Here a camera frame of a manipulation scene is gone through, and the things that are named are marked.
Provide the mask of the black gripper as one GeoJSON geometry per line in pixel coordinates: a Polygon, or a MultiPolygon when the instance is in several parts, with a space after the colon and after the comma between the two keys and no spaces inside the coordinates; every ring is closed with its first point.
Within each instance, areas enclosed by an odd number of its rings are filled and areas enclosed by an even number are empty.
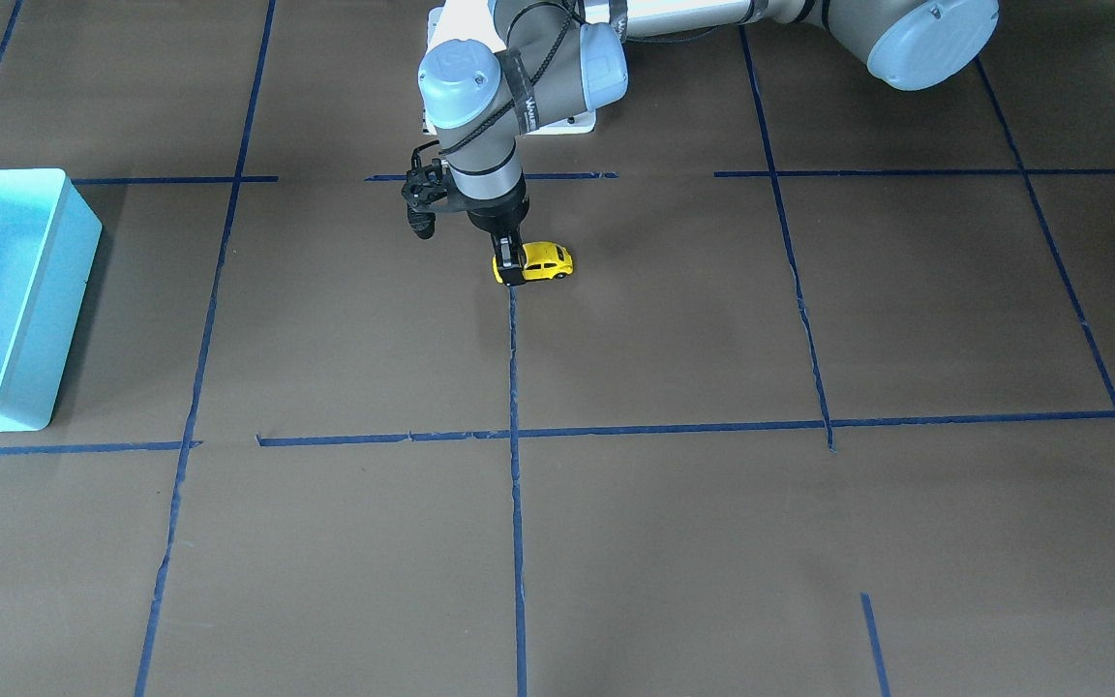
{"type": "Polygon", "coordinates": [[[525,284],[527,256],[518,229],[529,212],[527,185],[515,184],[508,193],[493,199],[477,199],[468,193],[462,196],[467,203],[471,224],[495,238],[493,269],[500,282],[510,288],[525,284]]]}

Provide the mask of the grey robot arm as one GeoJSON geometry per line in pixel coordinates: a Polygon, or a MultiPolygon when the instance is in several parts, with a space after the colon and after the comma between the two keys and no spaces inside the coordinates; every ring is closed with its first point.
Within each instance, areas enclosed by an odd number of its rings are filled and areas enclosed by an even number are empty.
{"type": "Polygon", "coordinates": [[[526,243],[529,192],[518,138],[619,101],[626,43],[770,19],[823,28],[898,91],[956,75],[991,39],[996,1],[448,1],[417,88],[433,133],[413,151],[400,195],[417,238],[465,213],[489,235],[493,274],[518,287],[574,272],[552,242],[526,243]]]}

